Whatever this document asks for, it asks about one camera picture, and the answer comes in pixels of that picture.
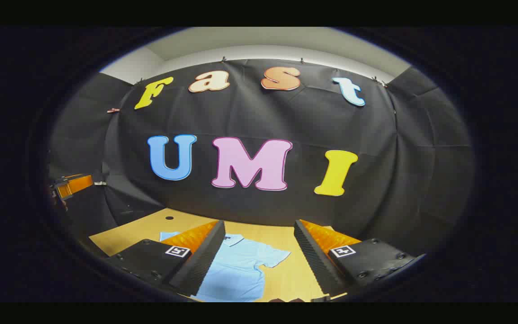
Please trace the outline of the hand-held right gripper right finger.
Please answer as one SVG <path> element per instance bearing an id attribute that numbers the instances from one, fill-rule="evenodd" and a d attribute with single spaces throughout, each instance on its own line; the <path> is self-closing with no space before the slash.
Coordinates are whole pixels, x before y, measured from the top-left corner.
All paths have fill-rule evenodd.
<path id="1" fill-rule="evenodd" d="M 379 238 L 358 240 L 306 220 L 294 236 L 323 293 L 367 297 L 408 275 L 426 254 L 414 256 Z"/>

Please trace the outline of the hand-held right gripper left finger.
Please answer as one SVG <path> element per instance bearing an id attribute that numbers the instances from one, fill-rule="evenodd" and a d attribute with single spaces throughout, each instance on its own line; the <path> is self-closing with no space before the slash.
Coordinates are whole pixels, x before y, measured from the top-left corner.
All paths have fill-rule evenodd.
<path id="1" fill-rule="evenodd" d="M 198 293 L 224 236 L 224 222 L 215 220 L 161 242 L 144 238 L 106 261 L 155 288 L 189 297 Z"/>

